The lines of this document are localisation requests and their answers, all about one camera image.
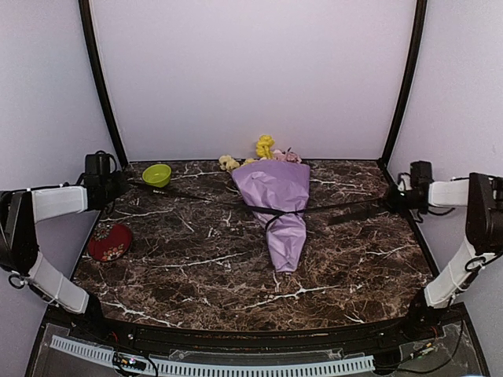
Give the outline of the yellow daisy bunch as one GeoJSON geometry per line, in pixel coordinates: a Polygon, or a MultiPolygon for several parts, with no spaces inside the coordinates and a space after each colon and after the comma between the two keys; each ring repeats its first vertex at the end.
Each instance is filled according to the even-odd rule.
{"type": "Polygon", "coordinates": [[[231,172],[239,167],[248,165],[249,163],[256,162],[256,159],[250,158],[245,159],[243,162],[239,162],[234,159],[231,155],[223,155],[218,159],[220,170],[231,172]]]}

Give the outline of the black printed ribbon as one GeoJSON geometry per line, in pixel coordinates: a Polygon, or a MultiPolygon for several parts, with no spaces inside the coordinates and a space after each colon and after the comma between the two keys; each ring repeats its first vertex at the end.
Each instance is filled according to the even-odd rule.
{"type": "Polygon", "coordinates": [[[252,212],[253,214],[266,214],[270,215],[271,218],[266,221],[265,224],[265,230],[269,230],[273,223],[278,220],[279,218],[285,217],[287,215],[295,215],[295,216],[300,216],[301,214],[311,214],[311,213],[318,213],[318,212],[327,212],[329,210],[335,210],[335,209],[345,209],[345,208],[354,208],[353,211],[348,212],[346,214],[340,214],[337,216],[332,216],[329,219],[328,225],[340,225],[344,223],[348,223],[350,221],[365,221],[369,218],[374,218],[376,216],[379,216],[380,214],[390,212],[387,207],[384,204],[384,201],[379,198],[379,199],[366,199],[366,200],[361,200],[361,201],[355,201],[355,202],[347,202],[347,203],[338,203],[338,204],[330,204],[326,206],[318,206],[318,207],[307,207],[301,210],[279,210],[279,209],[274,209],[274,208],[269,208],[269,207],[259,207],[259,206],[252,206],[249,204],[246,204],[243,200],[240,202],[222,202],[220,200],[216,199],[209,199],[209,198],[204,198],[200,196],[195,196],[192,194],[189,194],[187,192],[182,192],[177,189],[171,189],[171,188],[157,188],[153,187],[151,185],[147,185],[146,183],[140,183],[138,181],[128,181],[128,184],[141,189],[143,191],[148,192],[149,194],[153,195],[158,195],[158,196],[166,196],[166,197],[172,197],[172,198],[184,198],[184,199],[192,199],[192,200],[198,200],[202,201],[205,203],[214,203],[219,206],[224,206],[224,207],[236,207],[239,209],[247,210],[249,212],[252,212]]]}

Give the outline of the pink wrapping paper sheet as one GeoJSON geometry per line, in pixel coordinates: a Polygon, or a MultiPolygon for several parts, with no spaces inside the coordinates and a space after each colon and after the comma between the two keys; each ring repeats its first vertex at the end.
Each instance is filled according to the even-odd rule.
{"type": "Polygon", "coordinates": [[[303,214],[310,198],[310,167],[264,159],[237,168],[231,176],[266,232],[274,269],[295,272],[307,238],[303,214]]]}

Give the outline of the yellow rose stem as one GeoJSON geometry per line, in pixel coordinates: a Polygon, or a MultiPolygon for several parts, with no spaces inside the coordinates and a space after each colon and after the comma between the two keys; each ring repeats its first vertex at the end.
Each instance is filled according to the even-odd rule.
{"type": "Polygon", "coordinates": [[[274,146],[274,139],[270,135],[262,135],[259,137],[256,145],[255,152],[260,159],[272,159],[273,153],[271,148],[274,146]]]}

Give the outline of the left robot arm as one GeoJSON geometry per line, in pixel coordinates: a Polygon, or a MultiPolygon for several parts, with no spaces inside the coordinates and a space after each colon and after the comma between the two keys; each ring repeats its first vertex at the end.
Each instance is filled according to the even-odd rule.
{"type": "Polygon", "coordinates": [[[105,342],[111,326],[102,319],[99,298],[72,283],[41,252],[36,225],[68,214],[104,210],[129,189],[121,171],[85,174],[74,185],[23,188],[1,192],[1,269],[28,285],[49,304],[83,316],[81,331],[94,342],[105,342]]]}

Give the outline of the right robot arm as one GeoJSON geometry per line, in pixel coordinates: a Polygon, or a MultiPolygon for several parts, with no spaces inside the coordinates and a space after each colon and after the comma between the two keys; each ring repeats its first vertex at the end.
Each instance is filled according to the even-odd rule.
{"type": "Polygon", "coordinates": [[[401,324],[402,335],[417,341],[431,328],[431,317],[425,311],[447,308],[487,265],[502,256],[502,178],[480,173],[451,181],[411,177],[391,185],[384,200],[394,211],[426,214],[432,207],[466,209],[464,237],[457,253],[418,294],[422,310],[401,324]]]}

